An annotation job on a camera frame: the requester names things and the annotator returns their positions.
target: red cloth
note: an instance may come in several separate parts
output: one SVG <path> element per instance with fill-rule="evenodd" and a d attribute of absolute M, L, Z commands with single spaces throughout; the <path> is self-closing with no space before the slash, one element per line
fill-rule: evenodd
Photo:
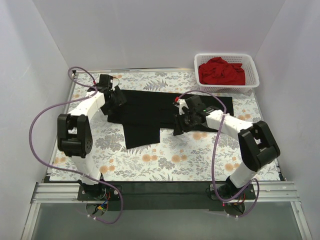
<path fill-rule="evenodd" d="M 211 58 L 199 66 L 199 81 L 210 85 L 246 85 L 242 63 L 228 63 L 221 57 Z"/>

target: white plastic basket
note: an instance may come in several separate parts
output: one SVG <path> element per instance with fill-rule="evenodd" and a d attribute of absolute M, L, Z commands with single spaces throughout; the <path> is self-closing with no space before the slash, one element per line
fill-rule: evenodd
<path fill-rule="evenodd" d="M 207 63 L 210 59 L 221 57 L 230 64 L 242 64 L 245 73 L 245 85 L 208 85 L 199 81 L 199 66 Z M 209 93 L 245 93 L 251 88 L 259 86 L 259 76 L 256 65 L 251 56 L 240 53 L 199 53 L 194 57 L 194 70 L 196 82 L 200 90 Z"/>

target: floral tablecloth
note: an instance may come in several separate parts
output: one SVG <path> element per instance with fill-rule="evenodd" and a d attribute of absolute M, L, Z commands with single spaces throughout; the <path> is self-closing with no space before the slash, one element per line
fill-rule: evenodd
<path fill-rule="evenodd" d="M 119 72 L 110 73 L 120 79 L 121 89 L 154 92 L 183 93 L 199 89 L 195 73 L 185 72 Z M 91 78 L 79 74 L 78 81 L 90 85 Z M 72 99 L 86 94 L 87 89 L 76 85 Z M 261 119 L 257 102 L 250 90 L 244 94 L 217 93 L 217 96 L 233 97 L 234 116 L 257 122 Z M 70 105 L 72 110 L 79 103 Z M 173 136 L 172 129 L 160 130 L 160 143 L 126 150 L 121 124 L 107 122 L 107 116 L 97 112 L 90 122 L 94 145 L 92 155 L 95 166 L 106 181 L 210 181 L 214 132 L 188 132 Z M 237 140 L 221 134 L 215 160 L 215 177 L 224 181 L 241 163 Z M 76 169 L 73 162 L 59 150 L 55 166 Z M 258 180 L 280 180 L 275 162 L 267 165 L 256 176 Z M 53 169 L 51 181 L 76 181 L 79 175 Z"/>

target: white wall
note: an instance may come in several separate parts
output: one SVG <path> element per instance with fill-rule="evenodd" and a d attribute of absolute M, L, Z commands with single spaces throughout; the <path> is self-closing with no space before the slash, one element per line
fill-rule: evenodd
<path fill-rule="evenodd" d="M 313 239 L 320 239 L 320 2 L 287 0 L 255 58 L 257 97 Z"/>
<path fill-rule="evenodd" d="M 285 0 L 33 0 L 68 65 L 193 68 L 194 56 L 255 56 Z"/>
<path fill-rule="evenodd" d="M 46 169 L 28 143 L 32 119 L 64 101 L 68 66 L 32 0 L 0 0 L 0 239 L 20 239 L 36 181 Z M 55 109 L 38 121 L 34 143 L 49 161 L 56 135 Z"/>

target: black cloth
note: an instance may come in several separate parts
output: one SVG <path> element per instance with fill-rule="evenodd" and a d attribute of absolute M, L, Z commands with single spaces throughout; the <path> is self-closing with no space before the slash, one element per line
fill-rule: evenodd
<path fill-rule="evenodd" d="M 126 104 L 116 108 L 108 116 L 108 122 L 122 124 L 126 149 L 160 143 L 160 128 L 174 129 L 174 114 L 179 108 L 173 103 L 179 93 L 122 90 Z M 183 99 L 192 97 L 186 94 Z M 212 96 L 200 96 L 206 106 L 223 110 L 221 104 Z M 225 104 L 227 113 L 234 115 L 232 97 L 219 97 Z M 216 130 L 197 125 L 193 131 L 216 132 Z"/>

